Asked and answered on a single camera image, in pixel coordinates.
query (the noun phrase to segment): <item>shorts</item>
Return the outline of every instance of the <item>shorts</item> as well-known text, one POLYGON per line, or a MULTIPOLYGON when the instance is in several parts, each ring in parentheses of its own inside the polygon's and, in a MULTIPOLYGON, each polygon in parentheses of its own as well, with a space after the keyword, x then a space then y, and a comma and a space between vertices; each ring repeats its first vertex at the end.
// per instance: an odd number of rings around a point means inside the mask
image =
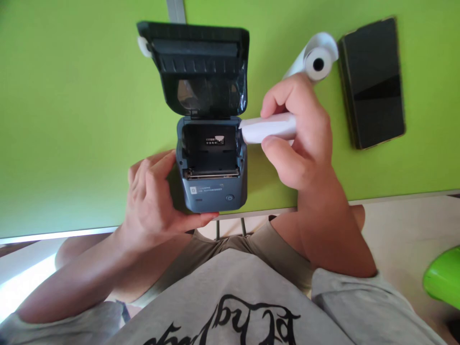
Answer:
POLYGON ((190 243, 158 281, 131 304, 145 307, 172 284, 229 248, 258 256, 305 294, 311 289, 313 270, 310 261, 287 244, 268 221, 259 230, 245 237, 230 236, 219 241, 206 238, 195 230, 190 243))

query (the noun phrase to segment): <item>white paper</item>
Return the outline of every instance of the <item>white paper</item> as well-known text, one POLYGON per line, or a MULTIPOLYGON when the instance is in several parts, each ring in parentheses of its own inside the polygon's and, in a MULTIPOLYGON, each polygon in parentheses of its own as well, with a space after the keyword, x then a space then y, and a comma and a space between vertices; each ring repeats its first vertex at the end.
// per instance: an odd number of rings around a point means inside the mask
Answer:
POLYGON ((302 49, 299 56, 288 69, 283 79, 304 71, 313 84, 323 80, 331 72, 332 64, 339 58, 339 50, 334 38, 322 32, 313 36, 302 49), (313 63, 316 59, 323 60, 323 68, 316 70, 313 63))
POLYGON ((240 129, 246 144, 260 144, 269 135, 293 140, 296 136, 296 117, 292 113, 283 113, 266 119, 257 117, 242 120, 240 129))

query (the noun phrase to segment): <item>table edge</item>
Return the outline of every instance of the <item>table edge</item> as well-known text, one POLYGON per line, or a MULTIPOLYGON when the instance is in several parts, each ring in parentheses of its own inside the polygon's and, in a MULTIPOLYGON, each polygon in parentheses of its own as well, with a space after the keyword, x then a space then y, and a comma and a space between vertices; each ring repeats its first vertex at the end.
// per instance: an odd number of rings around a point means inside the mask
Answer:
MULTIPOLYGON (((385 197, 373 198, 373 199, 351 200, 349 201, 349 204, 350 205, 362 205, 362 204, 372 204, 372 203, 385 202, 385 201, 406 200, 406 199, 430 197, 430 196, 441 196, 441 195, 448 196, 448 195, 455 195, 455 194, 460 194, 460 189, 453 189, 453 190, 440 191, 440 192, 385 196, 385 197)), ((261 210, 261 211, 225 214, 225 215, 220 215, 215 220, 256 217, 256 216, 269 216, 272 214, 281 214, 281 213, 288 213, 288 212, 295 212, 295 211, 297 211, 296 207, 275 208, 275 209, 261 210)), ((63 232, 50 232, 50 233, 37 234, 37 235, 7 237, 7 238, 0 238, 0 244, 40 241, 40 240, 50 240, 50 239, 63 238, 63 237, 74 237, 74 236, 85 236, 85 235, 110 233, 110 232, 114 232, 116 228, 118 227, 112 226, 112 227, 105 227, 105 228, 69 230, 69 231, 63 231, 63 232)))

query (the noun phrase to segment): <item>green chair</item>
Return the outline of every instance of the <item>green chair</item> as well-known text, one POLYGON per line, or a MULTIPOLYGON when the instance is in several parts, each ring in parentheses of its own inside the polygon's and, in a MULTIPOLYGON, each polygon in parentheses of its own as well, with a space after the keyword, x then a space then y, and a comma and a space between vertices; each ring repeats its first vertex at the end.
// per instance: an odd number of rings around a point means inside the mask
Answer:
POLYGON ((460 310, 460 246, 436 258, 426 270, 423 287, 430 297, 460 310))

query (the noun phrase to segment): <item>phone screen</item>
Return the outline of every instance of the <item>phone screen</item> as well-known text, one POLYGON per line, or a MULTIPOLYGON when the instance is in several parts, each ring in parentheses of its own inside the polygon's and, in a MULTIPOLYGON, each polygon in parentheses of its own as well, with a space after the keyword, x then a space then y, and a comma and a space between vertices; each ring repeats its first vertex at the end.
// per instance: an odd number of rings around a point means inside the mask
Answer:
POLYGON ((395 19, 347 34, 339 46, 356 146, 366 149, 404 134, 395 19))

